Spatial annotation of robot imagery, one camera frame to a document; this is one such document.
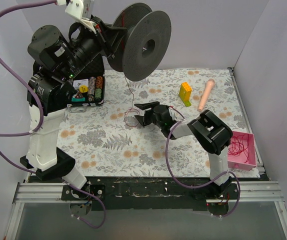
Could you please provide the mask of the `black cable spool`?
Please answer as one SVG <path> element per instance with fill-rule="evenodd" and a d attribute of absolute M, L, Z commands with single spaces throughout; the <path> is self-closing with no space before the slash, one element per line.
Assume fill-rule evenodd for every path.
<path fill-rule="evenodd" d="M 169 15 L 138 2 L 126 7 L 112 26 L 126 28 L 127 33 L 115 58 L 107 60 L 110 67 L 132 82 L 145 79 L 159 66 L 168 49 L 172 33 Z"/>

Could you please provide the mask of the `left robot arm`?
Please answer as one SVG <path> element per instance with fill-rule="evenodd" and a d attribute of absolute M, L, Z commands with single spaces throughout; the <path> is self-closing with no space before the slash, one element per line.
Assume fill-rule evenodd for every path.
<path fill-rule="evenodd" d="M 77 169 L 73 157 L 57 146 L 60 122 L 76 90 L 73 80 L 99 55 L 111 58 L 117 51 L 127 28 L 105 24 L 94 18 L 94 30 L 76 22 L 70 26 L 77 38 L 65 38 L 54 25 L 36 30 L 27 51 L 34 59 L 33 75 L 27 94 L 31 135 L 28 152 L 20 163 L 35 170 L 42 180 L 61 178 L 73 185 L 72 193 L 79 200 L 90 194 L 86 177 Z"/>

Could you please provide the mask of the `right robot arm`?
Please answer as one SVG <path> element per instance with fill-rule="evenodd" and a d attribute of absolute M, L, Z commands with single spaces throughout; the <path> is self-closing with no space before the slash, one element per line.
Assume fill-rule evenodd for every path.
<path fill-rule="evenodd" d="M 142 127 L 154 124 L 167 138 L 166 166 L 177 184 L 198 191 L 200 195 L 216 199 L 221 199 L 228 193 L 228 187 L 232 182 L 228 166 L 228 150 L 233 132 L 222 120 L 210 110 L 204 110 L 191 121 L 186 121 L 185 118 L 176 120 L 171 111 L 178 111 L 172 106 L 160 104 L 158 101 L 137 103 L 134 106 L 144 110 L 144 115 L 135 116 Z M 168 159 L 169 142 L 187 136 L 194 136 L 208 154 L 210 174 L 207 183 L 197 186 L 186 185 L 180 182 L 171 170 Z"/>

